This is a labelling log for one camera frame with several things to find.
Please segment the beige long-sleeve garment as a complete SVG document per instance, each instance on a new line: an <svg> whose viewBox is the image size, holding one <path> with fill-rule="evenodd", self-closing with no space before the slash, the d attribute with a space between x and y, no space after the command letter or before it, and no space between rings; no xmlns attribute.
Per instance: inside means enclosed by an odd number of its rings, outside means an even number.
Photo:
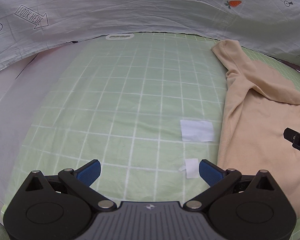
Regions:
<svg viewBox="0 0 300 240"><path fill-rule="evenodd" d="M300 151L283 136L286 128L300 133L300 92L237 41L218 42L212 52L227 70L228 87L218 166L248 175L268 170L300 217Z"/></svg>

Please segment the white tape patch small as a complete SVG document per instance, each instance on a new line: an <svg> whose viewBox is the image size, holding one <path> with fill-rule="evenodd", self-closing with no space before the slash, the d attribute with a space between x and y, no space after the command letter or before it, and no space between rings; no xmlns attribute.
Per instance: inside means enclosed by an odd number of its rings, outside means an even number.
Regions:
<svg viewBox="0 0 300 240"><path fill-rule="evenodd" d="M199 177L199 160L197 158L185 159L185 164L179 169L179 172L185 172L187 179Z"/></svg>

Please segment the white tape patch large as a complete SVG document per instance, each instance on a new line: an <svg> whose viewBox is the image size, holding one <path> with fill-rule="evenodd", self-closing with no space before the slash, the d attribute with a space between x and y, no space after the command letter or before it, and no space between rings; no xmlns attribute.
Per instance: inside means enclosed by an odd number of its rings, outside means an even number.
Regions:
<svg viewBox="0 0 300 240"><path fill-rule="evenodd" d="M213 142L213 124L204 120L180 120L181 137L185 142Z"/></svg>

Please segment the grey printed bed sheet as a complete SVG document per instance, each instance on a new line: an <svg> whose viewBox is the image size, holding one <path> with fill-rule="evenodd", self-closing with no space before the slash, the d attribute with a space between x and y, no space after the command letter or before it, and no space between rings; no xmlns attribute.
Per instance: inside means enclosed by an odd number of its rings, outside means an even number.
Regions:
<svg viewBox="0 0 300 240"><path fill-rule="evenodd" d="M237 40L300 66L300 0L0 0L0 71L72 41L132 32Z"/></svg>

